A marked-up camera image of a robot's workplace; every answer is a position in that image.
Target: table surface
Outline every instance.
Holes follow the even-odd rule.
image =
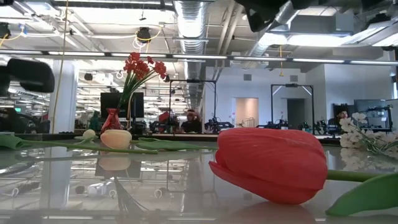
[[[190,143],[203,146],[216,144]],[[324,149],[329,169],[341,170],[346,166],[339,147],[325,146]],[[396,208],[362,212],[354,217],[326,216],[324,211],[339,196],[358,185],[354,182],[327,181],[323,190],[301,206],[266,202],[215,177],[208,165],[209,161],[214,160],[214,152],[210,151],[117,155],[115,162],[128,158],[135,162],[129,172],[123,171],[118,175],[124,190],[113,197],[111,195],[115,193],[116,184],[109,172],[96,175],[98,158],[107,156],[81,151],[67,152],[63,147],[29,149],[22,152],[21,156],[24,162],[0,169],[0,223],[7,223],[9,217],[25,217],[25,221],[14,220],[11,223],[34,224],[36,222],[32,219],[39,214],[52,219],[44,220],[43,223],[82,224],[398,222]],[[29,161],[34,161],[34,165],[18,170],[31,163]],[[12,170],[13,174],[5,175]],[[39,188],[28,192],[20,190],[16,195],[15,188],[19,186],[22,189],[21,184],[34,183],[39,183]],[[83,194],[77,194],[78,186],[85,188]],[[118,196],[124,202],[130,198],[129,213],[133,215],[125,218],[125,222],[120,221]]]

